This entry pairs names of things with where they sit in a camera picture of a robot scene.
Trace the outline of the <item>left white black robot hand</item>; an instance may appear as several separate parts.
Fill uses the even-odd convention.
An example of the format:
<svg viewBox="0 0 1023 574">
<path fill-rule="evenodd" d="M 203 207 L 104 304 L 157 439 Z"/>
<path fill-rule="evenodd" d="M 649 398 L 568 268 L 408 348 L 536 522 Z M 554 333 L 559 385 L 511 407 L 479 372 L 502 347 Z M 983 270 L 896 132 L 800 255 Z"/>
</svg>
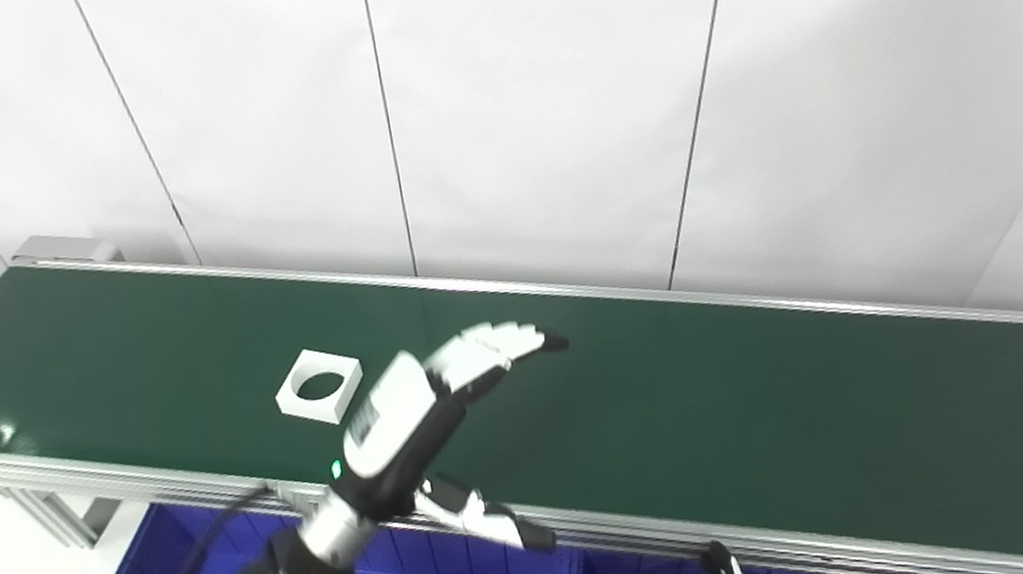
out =
<svg viewBox="0 0 1023 574">
<path fill-rule="evenodd" d="M 557 536 L 479 490 L 429 474 L 473 402 L 535 353 L 560 352 L 569 340 L 535 325 L 480 323 L 426 359 L 399 352 L 368 392 L 342 441 L 329 481 L 331 507 L 356 526 L 416 515 L 454 532 L 529 551 L 555 550 Z"/>
</svg>

